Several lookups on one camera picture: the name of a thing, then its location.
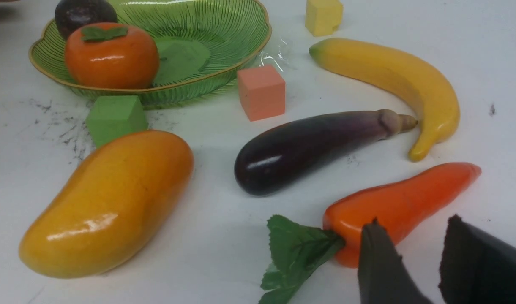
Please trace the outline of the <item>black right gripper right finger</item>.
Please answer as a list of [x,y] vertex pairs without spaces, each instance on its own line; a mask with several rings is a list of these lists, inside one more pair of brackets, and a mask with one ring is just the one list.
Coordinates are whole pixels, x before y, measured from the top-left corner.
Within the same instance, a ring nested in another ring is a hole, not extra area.
[[448,219],[439,290],[447,304],[516,304],[516,248],[465,223]]

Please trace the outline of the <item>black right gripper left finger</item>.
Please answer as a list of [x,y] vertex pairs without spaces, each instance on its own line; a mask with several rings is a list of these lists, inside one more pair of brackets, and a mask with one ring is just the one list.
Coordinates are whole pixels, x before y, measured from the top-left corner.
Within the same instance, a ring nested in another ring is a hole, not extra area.
[[362,304],[431,304],[406,270],[386,229],[377,219],[362,227],[358,266]]

